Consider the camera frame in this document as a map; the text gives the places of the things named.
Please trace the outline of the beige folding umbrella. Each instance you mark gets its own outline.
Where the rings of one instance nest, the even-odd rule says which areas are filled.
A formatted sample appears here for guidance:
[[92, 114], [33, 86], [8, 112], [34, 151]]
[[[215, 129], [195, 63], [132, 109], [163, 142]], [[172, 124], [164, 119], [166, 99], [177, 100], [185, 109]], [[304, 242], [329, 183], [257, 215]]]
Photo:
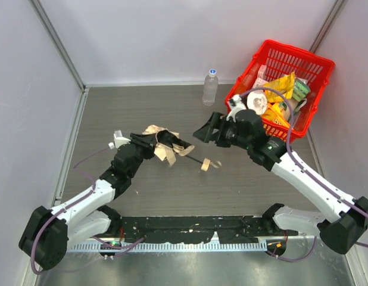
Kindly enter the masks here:
[[176, 162], [176, 156], [186, 157], [201, 165], [200, 170], [207, 172], [210, 167], [219, 169], [222, 167], [220, 161], [211, 161], [209, 158], [198, 159], [192, 157], [190, 153], [194, 150], [195, 146], [180, 139], [180, 135], [177, 132], [172, 132], [166, 128], [156, 125], [148, 126], [143, 132], [144, 137], [152, 139], [154, 144], [154, 155], [161, 161], [167, 161], [169, 166]]

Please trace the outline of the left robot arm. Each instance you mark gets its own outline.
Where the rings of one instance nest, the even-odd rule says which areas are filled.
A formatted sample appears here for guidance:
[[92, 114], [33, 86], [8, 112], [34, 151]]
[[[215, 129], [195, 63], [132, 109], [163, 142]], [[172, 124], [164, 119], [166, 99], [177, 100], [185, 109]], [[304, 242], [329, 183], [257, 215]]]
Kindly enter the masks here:
[[117, 229], [120, 215], [107, 207], [132, 184], [144, 160], [153, 158], [156, 138], [153, 134], [114, 134], [109, 148], [116, 154], [110, 167], [92, 179], [88, 189], [58, 206], [40, 206], [32, 212], [19, 241], [19, 248], [30, 257], [30, 267], [40, 275], [51, 270], [75, 244], [97, 234]]

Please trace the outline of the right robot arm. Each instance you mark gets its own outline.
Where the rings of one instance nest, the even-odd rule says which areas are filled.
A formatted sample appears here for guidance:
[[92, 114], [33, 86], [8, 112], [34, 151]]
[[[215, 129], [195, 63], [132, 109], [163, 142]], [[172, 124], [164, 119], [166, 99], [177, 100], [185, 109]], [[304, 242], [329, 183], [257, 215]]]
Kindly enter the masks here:
[[278, 228], [319, 237], [338, 254], [347, 254], [368, 229], [368, 199], [343, 192], [303, 163], [283, 140], [266, 135], [254, 111], [232, 116], [214, 112], [193, 136], [218, 147], [244, 149], [254, 163], [290, 183], [317, 207], [315, 213], [277, 205], [272, 220]]

